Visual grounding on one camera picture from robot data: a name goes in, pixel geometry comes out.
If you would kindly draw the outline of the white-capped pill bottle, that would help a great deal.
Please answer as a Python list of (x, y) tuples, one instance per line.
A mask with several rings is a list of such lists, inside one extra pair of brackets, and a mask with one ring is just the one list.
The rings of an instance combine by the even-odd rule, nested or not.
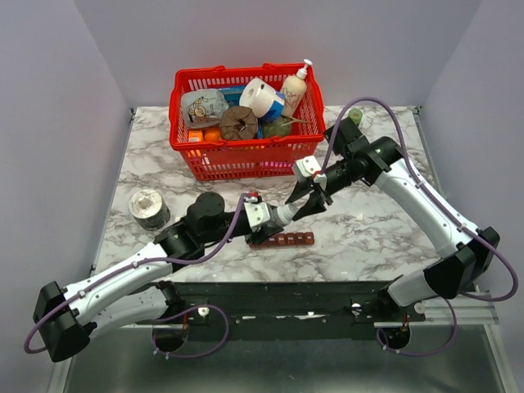
[(281, 228), (286, 227), (292, 221), (299, 208), (293, 203), (281, 205), (281, 206), (272, 206), (270, 208), (271, 222)]

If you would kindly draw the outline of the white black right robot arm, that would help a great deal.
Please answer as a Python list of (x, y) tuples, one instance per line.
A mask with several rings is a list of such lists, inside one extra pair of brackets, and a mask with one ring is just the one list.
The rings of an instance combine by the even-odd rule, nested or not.
[(341, 156), (322, 169), (314, 156), (297, 160), (293, 173), (296, 186), (288, 198), (308, 201), (294, 220), (324, 212), (332, 195), (352, 183), (376, 185), (403, 208), (434, 246), (439, 260), (422, 270), (390, 282), (377, 299), (378, 314), (388, 321), (404, 314), (407, 305), (434, 296), (454, 299), (483, 274), (498, 246), (499, 234), (491, 227), (480, 229), (463, 217), (423, 178), (411, 174), (413, 162), (405, 160), (400, 145), (390, 137), (370, 142), (353, 123), (343, 120), (331, 127), (325, 138)]

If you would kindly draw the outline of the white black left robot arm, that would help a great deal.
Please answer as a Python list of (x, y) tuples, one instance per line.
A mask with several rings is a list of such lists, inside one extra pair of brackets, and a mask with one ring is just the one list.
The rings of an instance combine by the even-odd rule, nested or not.
[(255, 192), (241, 194), (235, 211), (227, 212), (218, 193), (202, 193), (179, 221), (128, 259), (64, 287), (55, 281), (43, 286), (25, 352), (36, 354), (30, 342), (40, 335), (39, 351), (59, 363), (78, 354), (104, 330), (153, 319), (175, 322), (182, 305), (166, 295), (158, 279), (205, 263), (235, 237), (258, 245), (280, 233), (296, 212), (294, 205), (273, 206)]

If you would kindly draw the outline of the red weekly pill organizer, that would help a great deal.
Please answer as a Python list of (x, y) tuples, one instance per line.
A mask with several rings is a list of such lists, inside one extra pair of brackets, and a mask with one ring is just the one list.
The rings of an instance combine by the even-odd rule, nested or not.
[(250, 248), (283, 248), (296, 246), (312, 246), (315, 243), (314, 233), (279, 233), (273, 235), (264, 242), (254, 245), (250, 244)]

